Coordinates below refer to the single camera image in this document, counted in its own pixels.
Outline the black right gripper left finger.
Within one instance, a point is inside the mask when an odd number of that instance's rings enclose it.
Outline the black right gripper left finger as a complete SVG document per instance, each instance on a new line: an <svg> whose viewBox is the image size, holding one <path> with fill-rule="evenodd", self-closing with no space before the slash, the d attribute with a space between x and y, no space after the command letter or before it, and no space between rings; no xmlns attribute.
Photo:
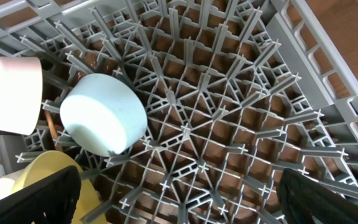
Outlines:
<svg viewBox="0 0 358 224"><path fill-rule="evenodd" d="M68 166L0 200L0 223L71 223L81 178Z"/></svg>

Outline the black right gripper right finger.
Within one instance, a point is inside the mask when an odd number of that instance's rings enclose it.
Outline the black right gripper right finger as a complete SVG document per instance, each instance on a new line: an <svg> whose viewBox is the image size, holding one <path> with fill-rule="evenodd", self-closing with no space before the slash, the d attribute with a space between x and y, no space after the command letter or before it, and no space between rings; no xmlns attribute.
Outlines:
<svg viewBox="0 0 358 224"><path fill-rule="evenodd" d="M336 195L293 169L284 169L277 189L288 223L358 223L358 205Z"/></svg>

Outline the yellow plate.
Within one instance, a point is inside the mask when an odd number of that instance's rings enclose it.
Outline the yellow plate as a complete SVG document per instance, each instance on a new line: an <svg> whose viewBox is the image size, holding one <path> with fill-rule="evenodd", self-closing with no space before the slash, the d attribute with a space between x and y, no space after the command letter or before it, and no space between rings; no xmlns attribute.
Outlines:
<svg viewBox="0 0 358 224"><path fill-rule="evenodd" d="M25 169L21 170L20 176L16 179L11 194L45 178L67 166L75 166L79 172L83 172L80 165L69 155L60 151L45 151L37 156ZM90 180L81 181L80 197L76 204L72 223L80 224L80 218L100 205L101 202Z"/></svg>

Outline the white cup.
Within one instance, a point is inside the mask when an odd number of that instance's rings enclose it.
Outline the white cup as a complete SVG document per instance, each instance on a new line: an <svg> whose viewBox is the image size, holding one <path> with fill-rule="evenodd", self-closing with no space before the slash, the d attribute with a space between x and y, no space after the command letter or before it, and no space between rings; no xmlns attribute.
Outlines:
<svg viewBox="0 0 358 224"><path fill-rule="evenodd" d="M20 177L22 173L23 169L0 177L0 200L11 194L11 190L16 180Z"/></svg>

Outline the wooden chopstick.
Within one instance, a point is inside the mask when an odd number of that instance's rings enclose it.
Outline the wooden chopstick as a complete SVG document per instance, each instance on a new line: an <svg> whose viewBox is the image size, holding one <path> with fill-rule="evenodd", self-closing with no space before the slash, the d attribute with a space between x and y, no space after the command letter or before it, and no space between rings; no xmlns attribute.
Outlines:
<svg viewBox="0 0 358 224"><path fill-rule="evenodd" d="M52 115L50 114L50 112L48 110L45 110L44 113L45 113L45 117L46 117L46 120L47 120L47 123L48 123L48 127L49 127L49 130L50 130L52 139L54 141L56 141L58 139L58 134L57 134L57 131L55 129L55 125L53 123Z"/></svg>

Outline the light blue bowl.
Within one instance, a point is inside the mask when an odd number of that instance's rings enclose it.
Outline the light blue bowl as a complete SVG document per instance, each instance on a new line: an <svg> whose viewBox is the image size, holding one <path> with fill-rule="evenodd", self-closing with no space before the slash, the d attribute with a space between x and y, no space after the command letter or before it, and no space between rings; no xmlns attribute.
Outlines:
<svg viewBox="0 0 358 224"><path fill-rule="evenodd" d="M109 157L124 152L146 132L147 115L122 81L102 73L84 76L60 107L63 127L83 149Z"/></svg>

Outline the white bowl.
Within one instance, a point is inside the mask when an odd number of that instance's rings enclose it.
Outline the white bowl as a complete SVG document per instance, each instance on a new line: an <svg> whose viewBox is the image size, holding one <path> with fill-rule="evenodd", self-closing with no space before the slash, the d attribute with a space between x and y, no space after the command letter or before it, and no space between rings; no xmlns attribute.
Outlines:
<svg viewBox="0 0 358 224"><path fill-rule="evenodd" d="M0 131L32 134L42 89L42 66L37 57L0 57Z"/></svg>

